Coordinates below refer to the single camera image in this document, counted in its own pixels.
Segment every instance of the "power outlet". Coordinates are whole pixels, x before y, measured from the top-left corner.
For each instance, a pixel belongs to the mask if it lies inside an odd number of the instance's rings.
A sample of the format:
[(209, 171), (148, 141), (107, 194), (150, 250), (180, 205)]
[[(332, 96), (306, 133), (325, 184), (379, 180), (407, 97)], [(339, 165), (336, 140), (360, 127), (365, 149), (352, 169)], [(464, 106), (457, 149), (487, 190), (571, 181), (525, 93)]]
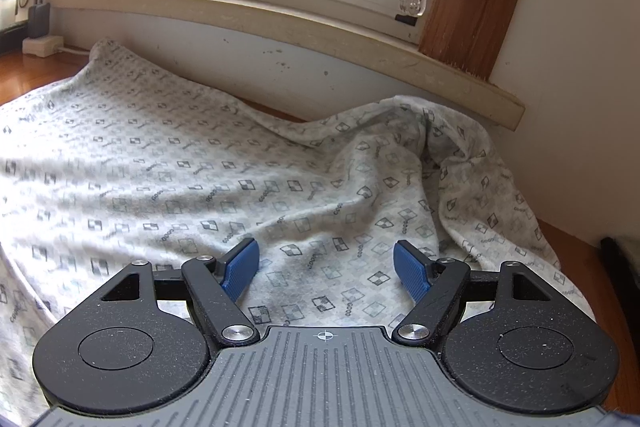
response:
[(65, 40), (59, 35), (45, 35), (37, 39), (24, 39), (22, 41), (22, 53), (24, 55), (36, 55), (36, 57), (49, 57), (59, 51), (65, 44)]

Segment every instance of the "crosshair marking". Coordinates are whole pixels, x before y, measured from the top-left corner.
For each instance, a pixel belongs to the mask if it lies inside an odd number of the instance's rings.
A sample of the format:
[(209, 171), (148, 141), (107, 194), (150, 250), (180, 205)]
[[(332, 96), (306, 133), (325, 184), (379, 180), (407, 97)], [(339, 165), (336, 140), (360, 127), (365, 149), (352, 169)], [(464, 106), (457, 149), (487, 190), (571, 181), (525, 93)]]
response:
[(318, 333), (317, 335), (315, 335), (316, 337), (318, 337), (321, 341), (330, 341), (332, 338), (334, 338), (336, 335), (334, 335), (331, 331), (320, 331), (320, 333)]

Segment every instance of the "wooden floor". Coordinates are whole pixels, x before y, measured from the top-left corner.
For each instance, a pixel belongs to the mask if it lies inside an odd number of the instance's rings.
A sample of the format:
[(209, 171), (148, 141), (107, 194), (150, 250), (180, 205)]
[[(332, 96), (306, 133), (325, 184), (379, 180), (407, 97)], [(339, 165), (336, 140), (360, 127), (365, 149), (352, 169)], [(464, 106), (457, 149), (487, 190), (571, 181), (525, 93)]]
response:
[[(26, 57), (21, 53), (0, 57), (0, 105), (55, 80), (73, 76), (86, 64), (86, 57), (58, 54), (47, 58)], [(255, 108), (287, 120), (286, 114), (248, 102)], [(598, 324), (618, 344), (620, 372), (605, 402), (607, 409), (640, 413), (640, 370), (625, 317), (600, 261), (590, 245), (540, 222), (543, 233), (554, 248), (562, 271), (587, 297)]]

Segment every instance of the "gray ribbed platform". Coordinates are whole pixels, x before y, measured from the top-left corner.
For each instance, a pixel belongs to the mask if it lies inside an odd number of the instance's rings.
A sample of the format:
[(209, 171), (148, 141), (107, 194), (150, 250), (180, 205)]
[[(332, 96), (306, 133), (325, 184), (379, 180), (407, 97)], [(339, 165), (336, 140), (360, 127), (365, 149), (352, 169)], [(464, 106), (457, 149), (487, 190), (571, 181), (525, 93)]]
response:
[(225, 349), (200, 385), (130, 417), (55, 408), (38, 427), (594, 426), (600, 409), (554, 418), (496, 410), (468, 397), (425, 349), (392, 344), (380, 328), (271, 328), (250, 347)]

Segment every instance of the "white wall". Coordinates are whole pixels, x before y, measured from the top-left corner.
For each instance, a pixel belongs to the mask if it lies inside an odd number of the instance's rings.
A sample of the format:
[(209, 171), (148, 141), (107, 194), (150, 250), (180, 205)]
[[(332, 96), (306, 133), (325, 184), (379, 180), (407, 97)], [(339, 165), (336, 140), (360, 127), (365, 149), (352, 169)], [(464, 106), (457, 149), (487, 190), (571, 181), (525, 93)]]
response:
[(491, 81), (526, 104), (493, 134), (538, 217), (640, 236), (640, 0), (519, 0)]
[(81, 48), (111, 37), (173, 73), (304, 120), (319, 120), (396, 94), (444, 102), (423, 89), (339, 58), (193, 22), (54, 8), (50, 31)]
[[(307, 120), (394, 94), (441, 102), (327, 55), (195, 23), (53, 10), (52, 32), (82, 47), (117, 38), (175, 73)], [(527, 106), (515, 133), (489, 129), (538, 217), (594, 244), (640, 235), (640, 0), (519, 0), (491, 81)]]

